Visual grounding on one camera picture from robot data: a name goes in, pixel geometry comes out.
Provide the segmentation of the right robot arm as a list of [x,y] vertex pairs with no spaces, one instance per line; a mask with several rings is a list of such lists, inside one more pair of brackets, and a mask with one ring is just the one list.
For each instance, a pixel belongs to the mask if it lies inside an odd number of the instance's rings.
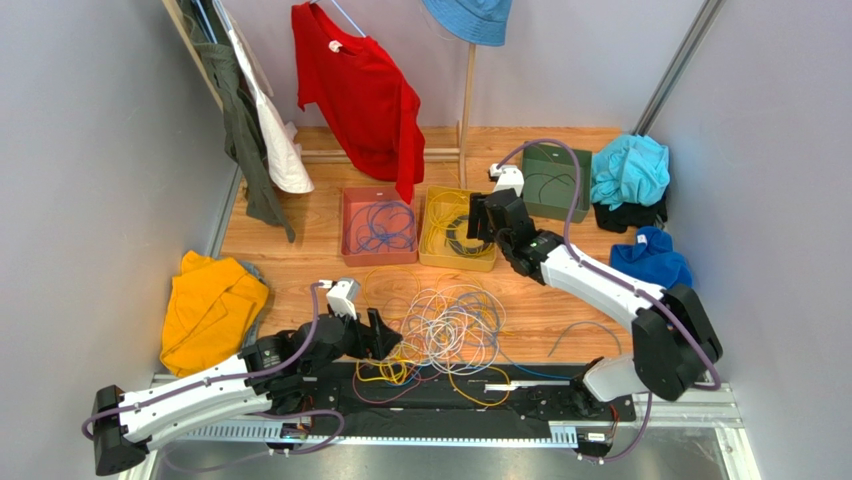
[[691,388],[718,390],[723,348],[689,286],[641,281],[583,253],[565,234],[539,229],[512,189],[473,193],[468,238],[494,243],[521,276],[584,301],[629,331],[632,351],[590,362],[578,379],[595,401],[650,393],[674,402]]

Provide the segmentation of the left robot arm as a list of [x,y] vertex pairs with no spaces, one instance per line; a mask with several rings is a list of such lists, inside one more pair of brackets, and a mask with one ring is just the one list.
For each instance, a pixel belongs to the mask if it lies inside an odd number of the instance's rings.
[[261,337],[222,362],[161,387],[99,389],[82,427],[92,442],[95,473],[115,475],[142,463],[171,440],[243,414],[290,415],[307,377],[341,357],[383,360],[402,341],[377,309],[319,314],[297,330]]

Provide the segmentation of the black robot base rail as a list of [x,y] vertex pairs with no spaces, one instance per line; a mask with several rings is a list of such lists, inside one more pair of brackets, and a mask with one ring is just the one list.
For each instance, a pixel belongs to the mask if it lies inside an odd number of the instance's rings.
[[617,440],[632,441],[645,427],[733,430],[742,420],[732,390],[690,390],[679,401],[644,395],[620,397],[605,406],[577,405],[569,381],[534,378],[512,365],[512,377],[488,371],[447,378],[425,370],[425,382],[394,387],[360,382],[351,363],[307,377],[298,418],[243,414],[209,424],[180,440],[317,444],[332,438],[353,445],[425,445],[579,449],[604,456]]

